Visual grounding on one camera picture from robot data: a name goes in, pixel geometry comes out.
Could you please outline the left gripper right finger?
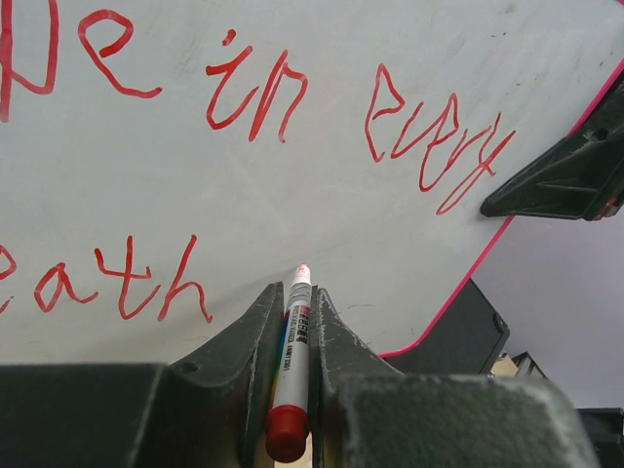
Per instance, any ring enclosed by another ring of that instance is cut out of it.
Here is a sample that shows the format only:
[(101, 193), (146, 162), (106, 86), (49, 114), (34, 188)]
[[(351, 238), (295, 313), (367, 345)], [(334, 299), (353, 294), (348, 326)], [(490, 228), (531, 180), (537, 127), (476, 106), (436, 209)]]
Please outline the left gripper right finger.
[(580, 416), (535, 377), (403, 373), (313, 290), (316, 467), (592, 467)]

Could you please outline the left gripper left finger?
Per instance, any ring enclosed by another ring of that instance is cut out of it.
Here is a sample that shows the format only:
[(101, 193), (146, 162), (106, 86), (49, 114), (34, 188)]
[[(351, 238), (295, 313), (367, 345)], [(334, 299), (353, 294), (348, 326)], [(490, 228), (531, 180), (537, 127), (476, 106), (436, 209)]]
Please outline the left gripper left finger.
[(175, 363), (1, 369), (5, 467), (268, 467), (264, 424), (284, 311), (268, 285)]

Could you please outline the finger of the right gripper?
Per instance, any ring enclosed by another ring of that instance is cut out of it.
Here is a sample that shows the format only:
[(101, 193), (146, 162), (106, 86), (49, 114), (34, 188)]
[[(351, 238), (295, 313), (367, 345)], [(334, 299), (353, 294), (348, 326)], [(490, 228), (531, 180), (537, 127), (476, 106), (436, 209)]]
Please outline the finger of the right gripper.
[(565, 137), (488, 195), (485, 217), (601, 220), (614, 215), (614, 130)]

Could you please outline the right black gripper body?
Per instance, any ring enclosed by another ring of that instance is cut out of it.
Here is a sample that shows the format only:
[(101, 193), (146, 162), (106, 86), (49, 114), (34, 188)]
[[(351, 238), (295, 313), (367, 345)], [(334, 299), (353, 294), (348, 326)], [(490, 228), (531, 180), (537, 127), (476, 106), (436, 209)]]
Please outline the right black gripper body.
[(608, 130), (607, 155), (614, 163), (609, 174), (608, 195), (602, 210), (602, 217), (615, 215), (623, 205), (623, 73), (620, 72), (604, 99), (604, 111), (610, 122)]

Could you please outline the red white marker pen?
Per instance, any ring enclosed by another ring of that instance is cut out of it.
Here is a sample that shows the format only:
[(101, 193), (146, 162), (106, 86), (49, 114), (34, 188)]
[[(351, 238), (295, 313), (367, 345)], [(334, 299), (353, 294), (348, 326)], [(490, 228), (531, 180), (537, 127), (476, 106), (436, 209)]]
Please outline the red white marker pen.
[(267, 454), (275, 461), (297, 461), (309, 433), (311, 271), (300, 264), (294, 273), (286, 312), (279, 368), (266, 419)]

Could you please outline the pink framed whiteboard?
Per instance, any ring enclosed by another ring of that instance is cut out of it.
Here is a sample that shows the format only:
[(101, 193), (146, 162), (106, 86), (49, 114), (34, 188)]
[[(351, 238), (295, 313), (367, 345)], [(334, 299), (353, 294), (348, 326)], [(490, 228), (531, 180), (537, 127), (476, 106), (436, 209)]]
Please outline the pink framed whiteboard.
[(172, 362), (301, 263), (412, 344), (622, 55), (619, 1), (5, 1), (1, 359)]

